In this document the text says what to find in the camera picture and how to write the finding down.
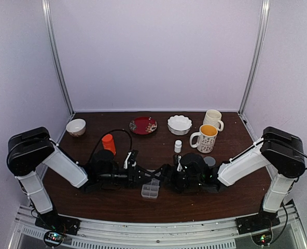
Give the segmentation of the clear plastic pill organizer box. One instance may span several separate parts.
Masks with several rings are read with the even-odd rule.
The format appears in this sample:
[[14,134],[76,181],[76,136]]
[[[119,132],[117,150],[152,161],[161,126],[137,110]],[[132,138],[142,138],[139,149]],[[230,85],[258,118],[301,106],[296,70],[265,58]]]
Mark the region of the clear plastic pill organizer box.
[[141,196],[144,199],[157,199],[159,195],[160,181],[152,179],[151,182],[143,184],[141,190]]

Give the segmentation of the grey capped orange label bottle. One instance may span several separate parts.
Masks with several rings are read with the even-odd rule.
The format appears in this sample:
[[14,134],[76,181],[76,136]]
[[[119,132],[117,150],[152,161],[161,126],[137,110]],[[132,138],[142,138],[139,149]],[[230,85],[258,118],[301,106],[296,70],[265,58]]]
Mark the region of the grey capped orange label bottle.
[[216,165],[216,160],[211,156],[206,156],[203,160],[209,168],[213,168]]

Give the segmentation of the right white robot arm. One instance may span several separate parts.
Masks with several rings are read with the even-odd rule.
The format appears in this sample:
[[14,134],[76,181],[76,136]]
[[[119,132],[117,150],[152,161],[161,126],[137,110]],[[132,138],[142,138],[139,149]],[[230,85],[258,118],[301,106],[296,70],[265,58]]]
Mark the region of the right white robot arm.
[[267,193],[263,196],[254,225],[264,229],[276,217],[284,198],[305,172],[305,155],[300,137],[275,127],[266,127],[260,139],[242,153],[209,168],[199,154],[187,153],[176,166],[164,164],[157,179],[171,184],[177,192],[196,183],[210,193],[220,193],[245,176],[268,166],[277,170]]

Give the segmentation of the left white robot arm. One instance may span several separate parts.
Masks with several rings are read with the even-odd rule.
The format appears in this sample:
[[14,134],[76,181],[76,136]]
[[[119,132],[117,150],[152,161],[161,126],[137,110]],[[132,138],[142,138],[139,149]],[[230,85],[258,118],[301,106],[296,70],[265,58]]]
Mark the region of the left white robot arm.
[[70,157],[51,137],[45,127],[12,136],[8,141],[6,164],[31,200],[38,218],[50,230],[62,226],[53,201],[46,192],[36,168],[43,164],[84,193],[98,190],[104,182],[136,187],[160,179],[158,171],[150,172],[136,162],[137,150],[130,149],[122,169],[108,149],[94,149],[85,165]]

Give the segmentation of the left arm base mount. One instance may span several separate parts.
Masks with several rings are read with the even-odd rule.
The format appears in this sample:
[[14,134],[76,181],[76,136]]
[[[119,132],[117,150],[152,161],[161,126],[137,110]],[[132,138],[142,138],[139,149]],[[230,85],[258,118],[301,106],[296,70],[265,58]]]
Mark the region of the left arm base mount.
[[65,216],[57,216],[56,220],[43,219],[37,216],[35,226],[46,229],[43,242],[50,248],[60,246],[68,236],[76,236],[80,227],[80,220]]

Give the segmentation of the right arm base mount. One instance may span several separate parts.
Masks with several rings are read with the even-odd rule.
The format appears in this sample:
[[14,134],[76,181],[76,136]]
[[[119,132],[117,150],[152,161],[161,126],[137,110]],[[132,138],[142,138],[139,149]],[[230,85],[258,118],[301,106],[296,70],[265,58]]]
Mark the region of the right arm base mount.
[[237,218],[235,222],[239,235],[249,233],[258,246],[268,246],[273,241],[272,228],[281,223],[277,217],[271,219],[259,215]]

